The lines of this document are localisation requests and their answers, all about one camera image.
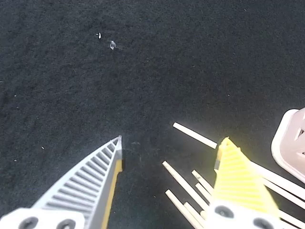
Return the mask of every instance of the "black carpet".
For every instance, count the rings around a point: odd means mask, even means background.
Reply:
[[[164,192],[193,202],[161,163],[213,183],[215,153],[173,122],[228,135],[300,184],[270,144],[284,112],[305,106],[304,1],[2,0],[0,21],[0,215],[122,135],[109,228],[191,228]]]

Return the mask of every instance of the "white stick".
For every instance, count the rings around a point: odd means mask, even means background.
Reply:
[[[186,209],[186,207],[183,206],[183,204],[170,190],[167,190],[165,194],[195,229],[203,229],[200,223],[194,218],[194,216],[191,215],[191,213]]]
[[[185,202],[184,206],[191,213],[192,216],[204,227],[204,219],[199,215],[199,213],[188,203]]]
[[[190,130],[189,128],[184,127],[183,125],[180,125],[179,123],[174,123],[173,127],[182,131],[183,133],[187,134],[188,136],[195,138],[196,140],[202,142],[203,144],[206,144],[207,146],[209,146],[213,149],[216,149],[216,147],[217,147],[217,143],[211,141],[210,139],[208,139],[206,137],[201,136],[200,134],[196,133],[193,130]]]
[[[269,180],[264,179],[264,184],[272,189],[274,192],[280,194],[281,196],[285,197],[286,199],[290,200],[294,204],[300,206],[301,208],[305,209],[305,202],[301,201],[299,198],[295,197],[294,195],[291,195],[289,192],[285,191],[281,187],[273,184]]]
[[[206,211],[201,211],[200,215],[202,218],[206,219]]]
[[[184,180],[184,178],[176,172],[166,161],[162,163],[167,171],[172,175],[173,178],[184,188],[184,190],[190,194],[190,196],[199,204],[203,210],[208,209],[207,203],[198,195],[198,193]]]
[[[297,197],[305,200],[305,189],[296,185],[295,183],[277,175],[269,171],[268,169],[259,166],[258,164],[252,162],[252,165],[256,168],[256,170],[263,175],[263,177],[272,183],[278,185],[279,187],[291,192],[292,194],[296,195]]]
[[[194,175],[196,178],[197,177],[201,177],[201,175],[199,174],[199,173],[197,173],[195,170],[193,171],[193,172],[195,172],[196,173],[196,175]],[[209,194],[207,194],[207,193],[203,193],[202,192],[202,194],[204,195],[204,197],[207,199],[207,200],[209,200],[208,198],[208,195],[210,195],[211,196],[211,193],[213,192],[213,190],[214,190],[214,188],[209,184],[209,183],[207,183],[206,181],[205,182],[200,182],[202,185],[203,185],[203,187],[207,190],[207,192],[209,193]],[[293,225],[295,225],[295,226],[297,226],[297,227],[299,227],[299,228],[301,228],[301,229],[305,229],[305,223],[303,223],[302,221],[300,221],[300,220],[298,220],[298,219],[296,219],[296,218],[294,218],[294,217],[292,217],[292,216],[290,216],[290,215],[288,215],[287,213],[285,213],[285,212],[283,212],[283,211],[281,211],[281,210],[279,210],[279,216],[280,216],[280,218],[281,219],[283,219],[283,220],[285,220],[285,221],[287,221],[287,222],[289,222],[289,223],[291,223],[291,224],[293,224]]]
[[[298,229],[298,228],[296,228],[296,227],[294,227],[294,226],[292,226],[289,223],[286,223],[284,221],[281,221],[281,224],[282,224],[284,229]]]
[[[198,190],[207,199],[207,201],[211,202],[212,199],[211,194],[207,190],[205,190],[205,188],[201,184],[197,183],[195,187],[198,188]]]
[[[295,226],[301,228],[301,229],[305,229],[305,223],[303,223],[302,221],[288,215],[287,213],[280,211],[280,218],[282,218],[283,220],[290,222],[292,224],[294,224]]]
[[[191,136],[195,138],[196,140],[206,144],[207,146],[216,149],[217,143],[211,141],[210,139],[207,139],[204,136],[201,136],[200,134],[194,132],[193,130],[190,130],[189,128],[186,128],[183,125],[180,125],[178,123],[174,123],[173,127],[177,128],[178,130],[182,131],[183,133],[187,134],[188,136]],[[256,163],[252,162],[252,164],[255,166],[255,168],[259,171],[259,173],[266,178],[267,180],[275,183],[279,187],[282,187],[283,189],[291,192],[292,194],[300,197],[301,199],[305,200],[305,189],[296,185],[295,183],[269,171],[268,169],[261,167],[257,165]]]
[[[199,181],[200,184],[210,193],[213,193],[213,187],[210,185],[196,170],[192,171],[194,177]]]

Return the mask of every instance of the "yellow ribbed plastic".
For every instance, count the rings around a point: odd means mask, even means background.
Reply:
[[[218,148],[213,198],[278,217],[278,207],[250,160],[227,137]]]

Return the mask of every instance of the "gray ribbed plastic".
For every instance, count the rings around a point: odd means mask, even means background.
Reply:
[[[85,229],[101,228],[122,136],[104,144],[62,176],[32,208],[77,211]]]

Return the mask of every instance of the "small debris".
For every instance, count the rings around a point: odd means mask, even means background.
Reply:
[[[110,46],[109,46],[112,50],[114,50],[116,48],[116,43],[114,41],[110,41]]]
[[[95,35],[99,36],[99,39],[102,38],[102,35],[101,35],[100,32],[99,32],[99,33],[96,33]]]

